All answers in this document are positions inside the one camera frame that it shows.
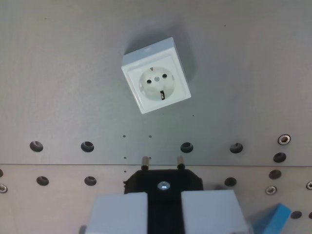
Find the gray metal panel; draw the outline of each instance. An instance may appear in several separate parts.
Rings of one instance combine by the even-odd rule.
[[[151,169],[172,169],[174,166],[151,166]],[[312,180],[310,167],[217,167],[188,166],[203,179],[205,190],[226,189],[224,180],[234,177],[235,194],[244,216],[249,219],[263,210],[283,203],[291,211],[301,211],[299,219],[289,219],[283,234],[310,234]],[[123,181],[139,166],[131,165],[0,165],[4,176],[0,183],[8,192],[0,194],[1,234],[83,234],[88,224],[95,197],[123,193]],[[279,169],[281,178],[269,179],[269,172]],[[38,176],[49,179],[47,186],[36,183]],[[84,183],[86,176],[97,179],[95,186]],[[277,193],[266,195],[268,186]]]
[[[312,165],[311,11],[306,0],[2,0],[1,163],[175,164],[188,141],[187,164],[273,165],[283,151],[283,166]],[[168,37],[192,98],[142,115],[122,57]]]

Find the power socket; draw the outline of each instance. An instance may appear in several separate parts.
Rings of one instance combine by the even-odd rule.
[[[173,38],[124,55],[121,68],[142,114],[191,97]]]

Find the mounting hole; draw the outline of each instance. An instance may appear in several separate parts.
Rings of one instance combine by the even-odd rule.
[[[97,183],[97,179],[95,179],[93,176],[87,176],[84,179],[84,183],[89,186],[94,186]]]
[[[92,152],[94,150],[94,145],[89,141],[85,141],[81,144],[81,149],[84,152]]]
[[[291,214],[291,218],[292,219],[298,219],[298,218],[300,218],[302,216],[302,213],[300,212],[300,211],[294,211],[294,212],[292,212],[292,214]]]
[[[237,180],[233,177],[229,177],[224,181],[224,184],[228,187],[233,187],[237,183]]]
[[[310,181],[309,183],[307,183],[306,188],[309,189],[309,190],[312,190],[312,181]]]
[[[230,151],[233,154],[238,154],[238,153],[242,152],[242,150],[243,150],[243,145],[241,143],[235,143],[234,145],[230,146]]]
[[[269,173],[270,179],[278,179],[282,176],[282,172],[280,170],[273,170]]]
[[[4,194],[8,191],[8,187],[6,187],[4,184],[0,184],[0,193]]]
[[[43,145],[39,141],[32,141],[29,146],[35,152],[40,152],[43,150]]]
[[[39,176],[37,178],[37,183],[41,186],[46,186],[49,184],[49,180],[47,177],[44,177],[44,176]]]
[[[181,145],[180,147],[181,151],[184,152],[184,153],[189,153],[191,152],[194,147],[193,147],[193,144],[192,143],[189,143],[189,142],[185,142]]]
[[[286,160],[286,154],[284,153],[277,153],[273,157],[274,162],[280,163]]]
[[[280,145],[287,145],[291,140],[291,136],[288,134],[283,134],[281,135],[278,139],[277,142]]]

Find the screw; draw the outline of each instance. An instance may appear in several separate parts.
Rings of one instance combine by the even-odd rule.
[[[170,184],[167,182],[167,181],[162,181],[162,182],[159,182],[157,187],[160,189],[160,190],[167,190],[170,188]]]
[[[8,188],[4,184],[0,184],[0,193],[4,194],[8,191]]]
[[[269,186],[268,188],[266,188],[265,193],[267,195],[273,195],[277,192],[277,188],[275,186]]]
[[[291,140],[291,136],[290,136],[290,135],[288,135],[288,134],[283,134],[283,135],[281,135],[281,136],[278,138],[277,142],[278,142],[278,144],[280,144],[280,145],[287,145],[287,144],[290,142],[290,140]]]
[[[312,181],[310,181],[309,183],[307,183],[307,189],[312,190]]]

